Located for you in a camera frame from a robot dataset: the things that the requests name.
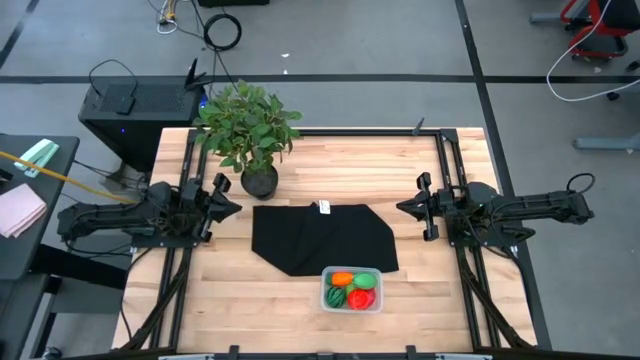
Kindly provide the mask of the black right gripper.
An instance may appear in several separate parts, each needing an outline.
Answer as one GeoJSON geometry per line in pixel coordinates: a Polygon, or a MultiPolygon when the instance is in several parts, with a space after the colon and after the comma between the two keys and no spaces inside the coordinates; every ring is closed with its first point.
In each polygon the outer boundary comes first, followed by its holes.
{"type": "Polygon", "coordinates": [[[467,182],[461,185],[450,185],[431,193],[432,184],[428,172],[423,172],[417,178],[417,186],[420,195],[404,200],[396,204],[397,208],[417,221],[425,221],[426,229],[423,232],[425,241],[433,241],[439,238],[439,228],[434,223],[434,217],[445,220],[448,238],[451,242],[467,242],[468,229],[462,219],[462,198],[467,190],[467,182]]]}

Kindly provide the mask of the light green toy fruit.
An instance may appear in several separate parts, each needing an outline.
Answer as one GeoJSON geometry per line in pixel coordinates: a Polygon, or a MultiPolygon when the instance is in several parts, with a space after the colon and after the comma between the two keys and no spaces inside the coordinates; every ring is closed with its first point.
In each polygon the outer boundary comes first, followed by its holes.
{"type": "Polygon", "coordinates": [[[353,276],[352,284],[363,290],[373,289],[378,284],[378,278],[375,274],[360,272],[353,276]]]}

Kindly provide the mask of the red toy bell pepper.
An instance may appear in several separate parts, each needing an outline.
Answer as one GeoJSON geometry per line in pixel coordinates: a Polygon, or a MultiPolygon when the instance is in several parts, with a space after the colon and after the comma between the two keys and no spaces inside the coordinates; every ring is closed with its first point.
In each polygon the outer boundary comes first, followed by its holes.
{"type": "Polygon", "coordinates": [[[367,290],[355,289],[348,294],[347,304],[351,310],[367,310],[371,306],[370,293],[367,290]]]}

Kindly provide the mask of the green striped toy watermelon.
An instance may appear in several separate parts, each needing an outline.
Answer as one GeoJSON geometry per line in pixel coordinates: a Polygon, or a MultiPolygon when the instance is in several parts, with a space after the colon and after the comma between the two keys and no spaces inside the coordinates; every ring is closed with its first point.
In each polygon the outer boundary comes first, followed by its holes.
{"type": "Polygon", "coordinates": [[[342,308],[346,300],[346,290],[343,287],[331,286],[325,293],[325,303],[330,308],[342,308]]]}

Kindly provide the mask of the clear plastic tupperware container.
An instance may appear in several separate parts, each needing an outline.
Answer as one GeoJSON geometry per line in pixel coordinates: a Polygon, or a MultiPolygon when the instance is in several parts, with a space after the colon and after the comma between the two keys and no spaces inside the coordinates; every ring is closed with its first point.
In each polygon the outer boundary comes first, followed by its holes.
{"type": "MultiPolygon", "coordinates": [[[[382,273],[379,270],[375,268],[366,268],[366,267],[329,266],[323,270],[321,277],[322,277],[322,280],[321,280],[321,290],[320,290],[320,304],[325,311],[334,312],[334,313],[345,313],[345,314],[347,313],[374,314],[382,310],[383,303],[384,303],[384,290],[383,290],[382,273]],[[377,276],[378,278],[377,286],[373,289],[367,290],[370,293],[370,297],[371,297],[371,306],[367,310],[361,310],[361,311],[351,310],[347,304],[347,300],[345,305],[342,308],[330,308],[326,305],[325,293],[328,290],[328,288],[332,286],[330,284],[330,276],[332,273],[335,273],[335,272],[350,272],[350,273],[353,273],[354,275],[356,273],[365,272],[365,273],[372,273],[377,276]]],[[[343,287],[346,290],[347,296],[351,291],[358,289],[352,283],[347,286],[339,286],[339,287],[343,287]]]]}

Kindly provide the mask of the green plant in black pot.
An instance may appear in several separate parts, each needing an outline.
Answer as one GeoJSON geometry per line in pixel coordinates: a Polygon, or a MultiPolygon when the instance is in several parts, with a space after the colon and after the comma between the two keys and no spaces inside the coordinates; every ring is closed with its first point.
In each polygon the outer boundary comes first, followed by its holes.
{"type": "Polygon", "coordinates": [[[274,93],[244,81],[225,87],[198,110],[196,141],[240,176],[242,188],[258,200],[272,198],[279,182],[274,165],[300,137],[293,121],[302,113],[287,110],[274,93]]]}

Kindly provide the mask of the black cloth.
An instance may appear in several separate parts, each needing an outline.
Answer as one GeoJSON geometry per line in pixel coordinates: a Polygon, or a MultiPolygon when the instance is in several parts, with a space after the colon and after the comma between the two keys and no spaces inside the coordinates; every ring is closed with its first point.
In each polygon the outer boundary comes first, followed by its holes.
{"type": "Polygon", "coordinates": [[[253,208],[254,253],[289,276],[316,276],[329,266],[399,269],[391,227],[365,204],[317,203],[253,208]]]}

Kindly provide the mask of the black computer tower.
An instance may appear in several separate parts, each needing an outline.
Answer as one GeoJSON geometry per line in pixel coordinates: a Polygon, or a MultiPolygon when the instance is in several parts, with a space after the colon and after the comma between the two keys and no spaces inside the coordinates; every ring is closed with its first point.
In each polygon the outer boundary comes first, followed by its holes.
{"type": "Polygon", "coordinates": [[[138,172],[153,170],[162,131],[189,127],[206,98],[203,91],[185,91],[184,77],[131,76],[96,78],[78,115],[79,121],[138,172]],[[129,115],[118,115],[120,99],[136,101],[129,115]]]}

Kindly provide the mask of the black wifi antenna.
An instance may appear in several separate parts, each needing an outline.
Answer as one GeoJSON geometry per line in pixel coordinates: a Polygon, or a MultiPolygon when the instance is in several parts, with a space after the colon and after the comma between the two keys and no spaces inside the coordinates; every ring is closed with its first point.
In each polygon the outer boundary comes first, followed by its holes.
{"type": "Polygon", "coordinates": [[[185,91],[203,91],[204,87],[209,84],[209,81],[206,79],[207,72],[197,72],[198,58],[195,58],[186,75],[184,81],[184,90],[185,91]]]}

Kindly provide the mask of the yellow rod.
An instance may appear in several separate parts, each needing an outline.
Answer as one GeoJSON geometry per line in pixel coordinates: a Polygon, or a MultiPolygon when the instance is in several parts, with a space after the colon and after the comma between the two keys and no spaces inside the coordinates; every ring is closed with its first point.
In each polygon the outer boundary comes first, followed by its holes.
{"type": "Polygon", "coordinates": [[[123,203],[123,204],[135,204],[135,203],[138,202],[136,200],[132,200],[132,199],[129,199],[129,198],[116,196],[116,195],[113,195],[111,193],[99,191],[99,190],[94,189],[92,187],[89,187],[89,186],[87,186],[87,185],[85,185],[85,184],[83,184],[83,183],[81,183],[81,182],[79,182],[79,181],[77,181],[77,180],[75,180],[73,178],[70,178],[70,177],[62,175],[62,174],[60,174],[58,172],[43,168],[43,167],[38,166],[38,165],[36,165],[34,163],[22,160],[21,158],[18,158],[16,156],[14,156],[12,154],[9,154],[7,152],[4,152],[4,151],[0,151],[0,157],[8,159],[8,160],[11,160],[11,161],[14,161],[14,162],[18,162],[21,165],[25,165],[27,168],[35,169],[35,170],[39,171],[42,174],[45,174],[45,175],[47,175],[49,177],[58,179],[58,180],[63,181],[65,183],[70,183],[70,184],[72,184],[72,185],[74,185],[74,186],[76,186],[78,188],[81,188],[82,190],[84,190],[86,192],[92,193],[92,194],[100,196],[100,197],[108,198],[108,199],[111,199],[111,200],[114,200],[114,201],[117,201],[117,202],[120,202],[120,203],[123,203]]]}

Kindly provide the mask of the grey table foot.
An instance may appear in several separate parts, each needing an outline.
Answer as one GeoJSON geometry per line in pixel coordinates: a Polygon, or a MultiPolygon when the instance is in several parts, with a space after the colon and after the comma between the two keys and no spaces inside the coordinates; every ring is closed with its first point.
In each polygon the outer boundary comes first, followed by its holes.
{"type": "Polygon", "coordinates": [[[573,141],[580,150],[621,150],[632,153],[640,151],[640,132],[628,137],[580,137],[573,141]]]}

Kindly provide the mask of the black side desk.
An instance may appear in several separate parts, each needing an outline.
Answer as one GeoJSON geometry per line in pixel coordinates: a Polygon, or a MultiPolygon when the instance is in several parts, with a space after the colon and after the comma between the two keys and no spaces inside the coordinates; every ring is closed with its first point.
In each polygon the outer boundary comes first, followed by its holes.
{"type": "MultiPolygon", "coordinates": [[[[44,138],[59,145],[45,168],[67,175],[80,143],[77,137],[0,134],[0,151],[20,157],[44,138]]],[[[64,185],[42,173],[29,178],[13,164],[0,158],[0,170],[12,174],[11,180],[0,185],[0,194],[27,184],[46,203],[47,210],[18,238],[5,238],[0,233],[0,360],[20,358],[40,304],[49,277],[29,275],[29,270],[64,185]]]]}

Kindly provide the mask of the pink cloth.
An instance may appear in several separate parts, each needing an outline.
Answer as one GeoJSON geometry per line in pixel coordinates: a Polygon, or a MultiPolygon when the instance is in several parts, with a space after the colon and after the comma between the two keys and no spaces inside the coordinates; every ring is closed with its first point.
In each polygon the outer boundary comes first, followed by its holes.
{"type": "Polygon", "coordinates": [[[22,184],[0,195],[0,235],[19,237],[47,210],[46,203],[28,185],[22,184]]]}

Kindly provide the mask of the red and black cart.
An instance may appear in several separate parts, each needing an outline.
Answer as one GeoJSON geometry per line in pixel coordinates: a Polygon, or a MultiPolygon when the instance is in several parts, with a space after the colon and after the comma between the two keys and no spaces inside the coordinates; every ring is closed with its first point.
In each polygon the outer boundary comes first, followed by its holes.
{"type": "Polygon", "coordinates": [[[640,30],[636,0],[569,0],[560,12],[567,31],[572,59],[610,60],[628,51],[626,37],[640,30]]]}

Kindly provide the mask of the black metal rig frame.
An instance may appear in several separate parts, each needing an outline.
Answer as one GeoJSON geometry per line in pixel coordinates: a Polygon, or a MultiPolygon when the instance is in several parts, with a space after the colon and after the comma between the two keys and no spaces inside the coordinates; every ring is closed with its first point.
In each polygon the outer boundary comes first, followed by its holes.
{"type": "Polygon", "coordinates": [[[432,136],[314,136],[298,139],[276,160],[272,204],[365,204],[392,229],[397,271],[383,277],[383,305],[373,314],[334,313],[320,303],[317,276],[291,277],[251,248],[256,201],[232,174],[229,198],[241,211],[212,228],[192,255],[178,350],[187,353],[383,353],[472,347],[454,248],[446,237],[427,242],[424,225],[401,212],[416,180],[429,173],[465,175],[494,184],[484,132],[461,128],[456,142],[432,136]]]}

